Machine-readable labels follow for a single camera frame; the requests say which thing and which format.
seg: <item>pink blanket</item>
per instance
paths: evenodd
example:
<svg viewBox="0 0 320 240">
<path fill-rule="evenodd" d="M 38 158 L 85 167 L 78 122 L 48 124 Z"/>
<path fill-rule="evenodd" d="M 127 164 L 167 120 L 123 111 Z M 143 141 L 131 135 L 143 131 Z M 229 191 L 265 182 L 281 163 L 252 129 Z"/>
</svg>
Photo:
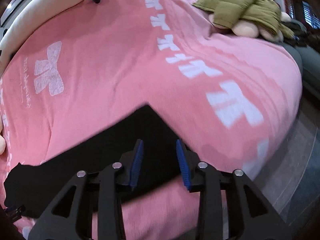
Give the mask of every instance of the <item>pink blanket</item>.
<svg viewBox="0 0 320 240">
<path fill-rule="evenodd" d="M 2 182 L 146 102 L 203 161 L 254 177 L 297 113 L 298 66 L 269 42 L 214 33 L 192 2 L 85 0 L 36 30 L 0 81 Z M 196 225 L 198 201 L 176 179 L 124 205 L 127 239 L 178 236 Z"/>
</svg>

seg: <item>floor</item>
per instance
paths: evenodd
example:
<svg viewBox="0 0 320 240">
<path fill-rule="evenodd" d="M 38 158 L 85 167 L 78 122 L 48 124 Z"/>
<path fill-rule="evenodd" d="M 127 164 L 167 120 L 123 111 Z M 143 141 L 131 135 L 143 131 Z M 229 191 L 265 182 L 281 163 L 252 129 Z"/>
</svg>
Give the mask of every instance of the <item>floor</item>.
<svg viewBox="0 0 320 240">
<path fill-rule="evenodd" d="M 295 235 L 320 197 L 320 101 L 303 91 L 300 109 L 286 139 L 264 166 L 256 185 Z M 224 239 L 228 225 L 224 225 Z M 194 240 L 195 230 L 179 240 Z"/>
</svg>

